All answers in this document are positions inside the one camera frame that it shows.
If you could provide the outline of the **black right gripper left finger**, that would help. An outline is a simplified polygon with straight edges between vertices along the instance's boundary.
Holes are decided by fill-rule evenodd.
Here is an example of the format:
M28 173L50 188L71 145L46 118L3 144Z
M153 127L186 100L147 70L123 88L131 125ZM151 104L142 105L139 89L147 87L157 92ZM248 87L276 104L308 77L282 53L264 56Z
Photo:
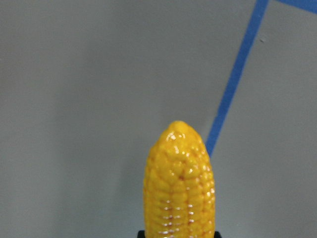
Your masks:
M145 231L144 230L138 231L137 238L145 238Z

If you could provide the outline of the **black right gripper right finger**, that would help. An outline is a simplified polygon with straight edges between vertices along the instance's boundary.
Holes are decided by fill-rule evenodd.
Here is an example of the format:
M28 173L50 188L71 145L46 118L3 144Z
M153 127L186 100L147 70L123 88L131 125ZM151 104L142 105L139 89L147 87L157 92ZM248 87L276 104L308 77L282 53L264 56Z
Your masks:
M214 238L221 238L221 234L218 231L215 231Z

